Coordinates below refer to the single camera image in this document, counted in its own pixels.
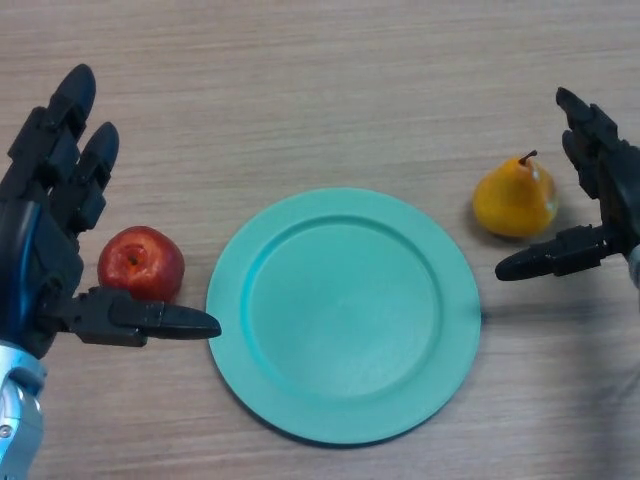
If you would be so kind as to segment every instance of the pear stem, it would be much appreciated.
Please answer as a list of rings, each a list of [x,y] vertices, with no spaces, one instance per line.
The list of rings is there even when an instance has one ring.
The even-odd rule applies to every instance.
[[[535,157],[536,155],[538,155],[538,151],[537,150],[531,150],[524,157],[522,157],[520,160],[518,160],[518,163],[520,165],[522,165],[522,166],[525,166],[527,164],[527,160],[529,160],[531,157]]]

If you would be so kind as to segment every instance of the red apple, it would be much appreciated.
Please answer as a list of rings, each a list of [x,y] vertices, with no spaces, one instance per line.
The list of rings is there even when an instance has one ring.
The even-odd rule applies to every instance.
[[[98,281],[128,290],[136,300],[173,303],[184,277],[182,252],[150,227],[131,227],[113,237],[98,261]]]

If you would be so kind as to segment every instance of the pear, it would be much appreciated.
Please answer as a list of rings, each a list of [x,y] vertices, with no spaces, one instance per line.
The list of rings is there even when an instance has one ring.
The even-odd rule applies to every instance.
[[[476,219],[491,233],[525,238],[544,231],[558,202],[553,178],[532,160],[537,151],[510,158],[484,177],[473,194]]]

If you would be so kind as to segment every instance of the teal plate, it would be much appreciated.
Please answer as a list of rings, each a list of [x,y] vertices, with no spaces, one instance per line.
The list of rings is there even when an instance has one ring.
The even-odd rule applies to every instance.
[[[299,439],[359,445],[436,413],[471,369],[480,301],[453,240],[359,189],[285,199],[238,231],[209,285],[215,362],[255,415]]]

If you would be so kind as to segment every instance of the table surface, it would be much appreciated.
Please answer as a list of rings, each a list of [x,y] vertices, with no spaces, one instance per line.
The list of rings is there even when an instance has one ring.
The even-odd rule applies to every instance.
[[[80,62],[98,81],[89,130],[120,131],[108,208],[81,240],[83,289],[106,241],[147,224],[183,249],[179,300],[201,308],[248,218],[349,185],[439,222],[473,267],[486,319],[473,371],[439,415],[344,451],[250,418],[206,342],[59,336],[33,478],[637,478],[640,393],[626,387],[640,372],[640,314],[626,264],[500,283],[495,264],[522,245],[479,230],[469,198],[488,170],[536,148],[561,197],[552,230],[599,220],[562,152],[555,91],[598,103],[640,142],[639,22],[633,0],[5,0],[0,145]]]

